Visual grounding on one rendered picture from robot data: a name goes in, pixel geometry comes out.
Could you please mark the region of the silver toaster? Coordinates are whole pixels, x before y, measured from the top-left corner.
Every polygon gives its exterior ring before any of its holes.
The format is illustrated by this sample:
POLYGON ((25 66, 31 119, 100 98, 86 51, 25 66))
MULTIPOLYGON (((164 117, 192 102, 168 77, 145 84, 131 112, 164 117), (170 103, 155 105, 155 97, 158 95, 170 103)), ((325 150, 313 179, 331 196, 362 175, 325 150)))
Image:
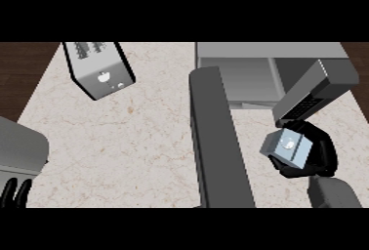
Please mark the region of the silver toaster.
POLYGON ((117 42, 63 42, 72 81, 97 101, 136 83, 136 75, 117 42))

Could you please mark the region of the dark grey microwave door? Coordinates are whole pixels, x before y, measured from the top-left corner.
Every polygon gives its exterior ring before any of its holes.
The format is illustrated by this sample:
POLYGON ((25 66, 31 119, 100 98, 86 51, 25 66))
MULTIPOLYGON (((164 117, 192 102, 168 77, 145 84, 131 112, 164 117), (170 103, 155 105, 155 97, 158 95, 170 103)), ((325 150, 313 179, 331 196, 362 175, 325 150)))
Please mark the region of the dark grey microwave door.
POLYGON ((254 196, 215 66, 189 74, 201 208, 254 208, 254 196))

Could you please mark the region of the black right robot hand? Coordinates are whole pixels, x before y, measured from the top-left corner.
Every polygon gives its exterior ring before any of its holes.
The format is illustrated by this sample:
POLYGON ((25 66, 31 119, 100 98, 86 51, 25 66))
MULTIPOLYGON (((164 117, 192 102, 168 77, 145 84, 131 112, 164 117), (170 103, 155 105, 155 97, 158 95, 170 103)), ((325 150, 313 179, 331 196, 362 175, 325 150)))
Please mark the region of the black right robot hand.
POLYGON ((289 179, 316 175, 332 177, 338 169, 338 154, 329 134, 304 120, 286 122, 283 128, 303 134, 313 145, 303 169, 289 167, 273 156, 269 156, 279 173, 289 179))

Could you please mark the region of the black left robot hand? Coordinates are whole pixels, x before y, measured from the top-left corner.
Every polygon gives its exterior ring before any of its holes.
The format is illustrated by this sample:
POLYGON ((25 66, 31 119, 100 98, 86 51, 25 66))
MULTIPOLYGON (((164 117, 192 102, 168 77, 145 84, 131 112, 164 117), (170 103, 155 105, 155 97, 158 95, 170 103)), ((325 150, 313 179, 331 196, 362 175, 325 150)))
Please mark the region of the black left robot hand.
POLYGON ((28 195, 31 191, 31 179, 18 186, 18 179, 12 178, 3 188, 0 194, 0 208, 25 208, 28 203, 28 195))

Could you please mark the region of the grey microwave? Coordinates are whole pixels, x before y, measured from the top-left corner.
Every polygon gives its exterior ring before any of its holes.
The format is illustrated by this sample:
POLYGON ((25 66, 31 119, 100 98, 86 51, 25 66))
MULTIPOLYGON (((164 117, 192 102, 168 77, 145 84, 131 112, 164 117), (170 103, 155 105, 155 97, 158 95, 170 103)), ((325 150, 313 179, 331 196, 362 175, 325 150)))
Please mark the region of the grey microwave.
POLYGON ((218 69, 229 107, 270 110, 277 127, 359 84, 338 42, 199 42, 195 55, 196 67, 218 69))

